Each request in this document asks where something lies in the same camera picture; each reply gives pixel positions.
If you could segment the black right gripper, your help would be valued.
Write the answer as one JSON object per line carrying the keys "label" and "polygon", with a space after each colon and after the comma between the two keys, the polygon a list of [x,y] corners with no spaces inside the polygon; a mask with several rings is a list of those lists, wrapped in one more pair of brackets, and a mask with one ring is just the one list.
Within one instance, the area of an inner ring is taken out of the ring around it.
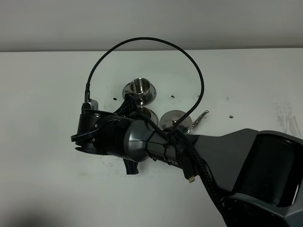
{"label": "black right gripper", "polygon": [[[125,156],[124,138],[130,126],[130,115],[137,112],[135,98],[125,94],[124,102],[114,112],[83,111],[77,134],[71,136],[76,150],[94,155]],[[139,174],[138,162],[123,159],[126,174]]]}

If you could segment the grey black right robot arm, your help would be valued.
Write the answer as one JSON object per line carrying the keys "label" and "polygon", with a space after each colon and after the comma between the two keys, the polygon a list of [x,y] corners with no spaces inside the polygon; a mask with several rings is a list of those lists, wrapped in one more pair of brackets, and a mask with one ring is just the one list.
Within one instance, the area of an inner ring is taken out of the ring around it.
{"label": "grey black right robot arm", "polygon": [[303,141],[277,132],[243,129],[223,136],[161,130],[129,96],[113,113],[82,105],[79,151],[124,160],[138,173],[147,158],[199,176],[229,227],[300,227],[303,224]]}

